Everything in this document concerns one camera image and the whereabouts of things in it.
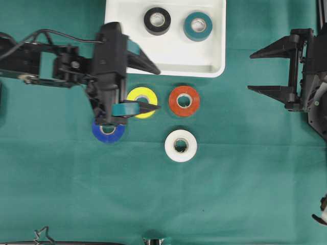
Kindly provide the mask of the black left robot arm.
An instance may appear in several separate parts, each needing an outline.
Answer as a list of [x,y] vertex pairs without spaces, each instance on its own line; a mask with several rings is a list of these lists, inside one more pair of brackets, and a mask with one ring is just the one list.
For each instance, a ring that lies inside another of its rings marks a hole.
[[101,30],[94,40],[80,39],[94,44],[90,59],[80,56],[76,46],[53,44],[51,33],[41,29],[21,42],[1,33],[1,77],[59,88],[85,85],[99,126],[126,125],[128,118],[160,108],[127,99],[127,68],[156,75],[160,70],[121,30]]

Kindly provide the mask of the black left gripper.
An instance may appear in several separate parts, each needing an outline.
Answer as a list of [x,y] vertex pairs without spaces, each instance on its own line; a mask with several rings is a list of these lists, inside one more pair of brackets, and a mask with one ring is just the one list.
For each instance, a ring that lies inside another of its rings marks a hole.
[[[149,118],[161,106],[139,101],[124,101],[126,79],[117,73],[92,75],[92,59],[79,55],[76,46],[61,46],[56,51],[53,78],[63,85],[85,85],[85,94],[94,113],[96,125],[126,125],[127,117]],[[161,71],[148,58],[140,46],[127,41],[127,67],[159,75]]]

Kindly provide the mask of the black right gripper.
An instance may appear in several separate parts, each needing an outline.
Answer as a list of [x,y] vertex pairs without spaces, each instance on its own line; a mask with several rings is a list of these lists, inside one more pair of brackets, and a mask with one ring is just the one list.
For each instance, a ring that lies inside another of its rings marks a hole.
[[326,31],[317,36],[312,29],[292,29],[292,35],[273,42],[250,55],[250,59],[291,58],[300,47],[306,46],[306,55],[300,57],[303,63],[300,99],[293,86],[247,86],[248,89],[266,95],[285,105],[288,111],[308,112],[314,104],[314,96],[326,76]]

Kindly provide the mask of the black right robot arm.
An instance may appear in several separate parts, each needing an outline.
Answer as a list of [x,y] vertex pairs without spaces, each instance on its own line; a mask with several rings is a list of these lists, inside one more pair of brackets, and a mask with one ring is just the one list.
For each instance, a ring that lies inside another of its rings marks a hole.
[[319,31],[292,29],[290,35],[250,55],[290,60],[287,86],[248,86],[285,105],[291,112],[304,112],[308,124],[326,139],[326,1],[318,1]]

